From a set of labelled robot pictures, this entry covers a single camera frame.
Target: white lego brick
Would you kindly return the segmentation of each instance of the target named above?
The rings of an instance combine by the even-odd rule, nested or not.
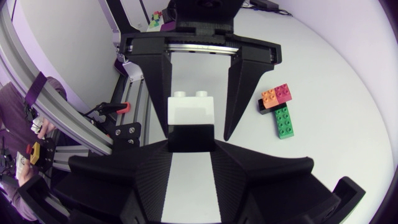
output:
[[[169,125],[214,124],[214,100],[206,91],[198,91],[196,96],[177,91],[168,104]]]

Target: white table surface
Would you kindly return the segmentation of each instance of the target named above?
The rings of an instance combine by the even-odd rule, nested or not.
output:
[[[282,63],[265,73],[229,143],[278,157],[311,157],[312,174],[329,190],[348,176],[366,194],[345,223],[368,223],[394,173],[386,127],[372,96],[344,58],[319,35],[289,16],[241,9],[235,34],[282,46]],[[172,92],[205,90],[215,101],[215,138],[223,141],[230,58],[173,53]],[[288,83],[295,136],[279,139],[272,113],[261,115],[261,92]],[[151,111],[149,142],[164,135]],[[175,153],[163,222],[220,222],[210,154]]]

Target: lego stud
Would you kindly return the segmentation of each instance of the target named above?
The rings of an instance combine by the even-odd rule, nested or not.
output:
[[[206,97],[207,91],[197,91],[196,96],[197,97]]]
[[[174,97],[185,97],[185,92],[184,91],[175,91]]]

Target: orange lego brick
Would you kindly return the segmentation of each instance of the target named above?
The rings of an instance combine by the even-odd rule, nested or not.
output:
[[[265,92],[262,92],[261,95],[262,95],[262,102],[266,109],[279,104],[276,98],[275,90],[273,88]]]

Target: purple strap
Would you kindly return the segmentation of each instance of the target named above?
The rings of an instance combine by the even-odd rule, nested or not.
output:
[[[33,81],[32,86],[29,88],[29,91],[26,93],[25,101],[29,106],[32,106],[35,102],[37,97],[39,96],[40,92],[43,89],[43,86],[47,78],[40,72],[36,79]]]

